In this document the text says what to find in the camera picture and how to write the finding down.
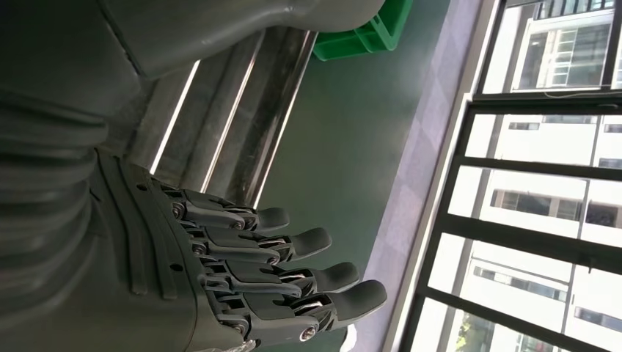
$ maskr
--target green plastic crate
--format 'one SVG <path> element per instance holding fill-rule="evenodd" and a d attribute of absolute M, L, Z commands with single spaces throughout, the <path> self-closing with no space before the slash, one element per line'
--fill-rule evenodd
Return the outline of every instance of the green plastic crate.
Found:
<path fill-rule="evenodd" d="M 413 0 L 386 0 L 371 21 L 355 30 L 320 33 L 313 53 L 322 60 L 339 59 L 397 48 Z"/>

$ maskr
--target building window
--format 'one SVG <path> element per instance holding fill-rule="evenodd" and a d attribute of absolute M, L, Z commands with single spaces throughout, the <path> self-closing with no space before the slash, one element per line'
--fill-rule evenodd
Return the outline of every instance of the building window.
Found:
<path fill-rule="evenodd" d="M 518 288 L 519 290 L 531 292 L 539 296 L 551 298 L 556 301 L 566 301 L 566 291 L 538 284 L 537 282 L 518 279 L 516 277 L 512 277 L 506 274 L 497 273 L 496 271 L 482 269 L 479 266 L 475 267 L 475 269 L 473 270 L 473 274 L 484 279 L 499 282 L 500 284 Z"/>
<path fill-rule="evenodd" d="M 604 126 L 605 133 L 622 133 L 622 124 L 607 124 Z"/>
<path fill-rule="evenodd" d="M 542 123 L 593 124 L 596 123 L 596 116 L 549 115 L 542 117 Z"/>
<path fill-rule="evenodd" d="M 531 336 L 519 335 L 519 352 L 553 352 L 554 346 L 546 342 L 534 339 Z"/>
<path fill-rule="evenodd" d="M 555 212 L 555 209 L 551 209 L 552 204 L 555 202 L 557 202 L 557 212 Z M 499 189 L 494 190 L 490 206 L 520 211 L 522 213 L 554 216 L 559 219 L 572 221 L 579 221 L 583 208 L 582 202 L 577 200 L 523 194 Z M 622 228 L 618 226 L 618 211 L 621 208 L 617 205 L 590 202 L 588 211 L 585 214 L 585 222 L 605 227 Z"/>
<path fill-rule="evenodd" d="M 614 318 L 610 315 L 594 312 L 586 308 L 577 307 L 574 309 L 574 317 L 590 323 L 598 324 L 604 328 L 622 332 L 622 319 Z"/>
<path fill-rule="evenodd" d="M 518 89 L 599 86 L 610 28 L 575 25 L 531 34 Z"/>
<path fill-rule="evenodd" d="M 618 207 L 590 203 L 585 222 L 606 227 L 617 227 Z"/>
<path fill-rule="evenodd" d="M 622 159 L 600 158 L 599 167 L 607 167 L 609 169 L 622 169 Z"/>
<path fill-rule="evenodd" d="M 577 13 L 613 8 L 615 0 L 544 0 L 535 19 L 575 15 Z"/>
<path fill-rule="evenodd" d="M 560 199 L 555 217 L 572 221 L 579 221 L 581 216 L 581 202 L 574 200 Z"/>
<path fill-rule="evenodd" d="M 496 207 L 497 198 L 502 197 L 501 199 L 501 208 L 508 210 L 516 210 L 522 213 L 531 213 L 538 215 L 549 215 L 549 210 L 551 208 L 551 198 L 537 196 L 533 194 L 522 194 L 516 193 L 512 191 L 504 191 L 502 195 L 500 195 L 500 191 L 497 189 L 494 191 L 493 195 L 493 204 L 492 206 Z"/>
<path fill-rule="evenodd" d="M 457 352 L 490 352 L 495 325 L 488 320 L 464 313 L 455 350 Z"/>
<path fill-rule="evenodd" d="M 540 128 L 540 124 L 537 122 L 510 122 L 511 130 L 526 130 L 536 131 Z"/>

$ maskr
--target green floor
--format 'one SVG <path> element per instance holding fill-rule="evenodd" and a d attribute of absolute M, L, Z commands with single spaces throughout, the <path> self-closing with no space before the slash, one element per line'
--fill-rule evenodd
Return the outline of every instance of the green floor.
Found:
<path fill-rule="evenodd" d="M 448 4 L 415 0 L 394 52 L 309 63 L 260 204 L 287 208 L 288 232 L 332 235 L 330 249 L 296 266 L 365 271 Z M 261 350 L 339 351 L 343 335 Z"/>

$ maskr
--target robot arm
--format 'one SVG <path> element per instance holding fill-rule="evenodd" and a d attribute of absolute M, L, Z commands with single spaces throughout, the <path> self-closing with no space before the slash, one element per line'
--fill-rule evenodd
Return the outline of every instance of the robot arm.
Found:
<path fill-rule="evenodd" d="M 308 340 L 380 307 L 383 287 L 355 285 L 349 264 L 278 266 L 329 246 L 324 231 L 267 237 L 287 224 L 282 210 L 174 190 L 95 149 L 141 76 L 263 26 L 339 29 L 315 16 L 346 0 L 301 10 L 267 0 L 246 9 L 218 0 L 35 3 L 0 4 L 3 350 L 249 351 Z"/>

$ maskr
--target black window frame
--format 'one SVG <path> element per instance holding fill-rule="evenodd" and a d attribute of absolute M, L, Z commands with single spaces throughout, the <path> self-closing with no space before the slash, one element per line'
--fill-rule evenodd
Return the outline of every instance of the black window frame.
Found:
<path fill-rule="evenodd" d="M 615 0 L 610 39 L 607 44 L 601 86 L 598 89 L 589 91 L 590 94 L 585 94 L 585 90 L 581 89 L 567 89 L 559 94 L 545 91 L 483 94 L 484 83 L 486 82 L 486 75 L 488 74 L 491 64 L 494 44 L 499 35 L 503 13 L 509 7 L 518 5 L 524 6 L 525 4 L 528 4 L 528 6 L 535 6 L 534 1 L 501 0 L 494 17 L 494 24 L 489 38 L 491 45 L 488 47 L 483 58 L 483 66 L 480 70 L 480 75 L 476 78 L 478 84 L 475 93 L 472 96 L 472 100 L 464 109 L 459 135 L 457 142 L 454 144 L 453 156 L 450 160 L 448 170 L 444 174 L 444 186 L 438 208 L 433 216 L 431 232 L 425 246 L 422 264 L 416 276 L 417 280 L 414 286 L 414 295 L 412 296 L 412 302 L 406 317 L 406 325 L 400 341 L 399 351 L 409 352 L 412 349 L 412 343 L 417 331 L 423 304 L 427 299 L 438 301 L 449 307 L 442 327 L 441 345 L 438 351 L 444 351 L 444 349 L 447 348 L 447 343 L 452 343 L 451 341 L 444 341 L 443 336 L 448 336 L 448 329 L 449 333 L 451 332 L 453 324 L 453 319 L 451 317 L 455 316 L 454 314 L 457 309 L 492 323 L 506 326 L 518 333 L 531 336 L 534 339 L 570 352 L 606 351 L 603 348 L 567 336 L 563 331 L 552 331 L 496 311 L 495 309 L 460 298 L 461 284 L 454 284 L 450 293 L 429 286 L 434 260 L 443 234 L 451 234 L 465 238 L 464 248 L 469 248 L 469 243 L 473 241 L 481 241 L 561 260 L 572 265 L 581 265 L 614 274 L 622 274 L 622 263 L 619 260 L 619 258 L 622 257 L 621 248 L 592 243 L 584 241 L 581 238 L 570 238 L 546 232 L 526 230 L 490 221 L 482 221 L 475 217 L 457 216 L 449 213 L 449 205 L 456 185 L 458 172 L 461 167 L 465 166 L 481 168 L 485 172 L 487 170 L 488 173 L 490 170 L 505 170 L 529 172 L 540 175 L 574 177 L 588 180 L 588 182 L 589 180 L 622 182 L 622 170 L 620 169 L 502 160 L 495 159 L 494 154 L 490 155 L 490 153 L 488 153 L 485 158 L 475 158 L 466 155 L 475 116 L 478 114 L 497 116 L 500 123 L 495 123 L 495 126 L 498 128 L 501 128 L 500 126 L 502 125 L 504 116 L 512 114 L 594 115 L 598 117 L 596 123 L 597 133 L 602 123 L 603 116 L 622 115 L 622 103 L 620 103 L 622 90 L 619 90 L 622 89 L 622 87 L 616 89 L 611 87 L 614 79 L 615 64 L 618 60 L 618 44 L 622 31 L 622 0 Z M 510 64 L 509 70 L 512 69 L 514 69 L 514 67 Z M 586 190 L 582 204 L 587 203 L 587 192 Z M 482 203 L 482 199 L 478 200 L 476 198 L 475 201 L 476 204 L 477 202 L 480 202 L 480 204 Z M 461 263 L 464 262 L 468 264 L 468 258 L 466 261 L 463 261 L 461 257 Z M 568 302 L 571 300 L 572 292 L 568 291 L 566 295 L 566 309 L 568 309 Z"/>

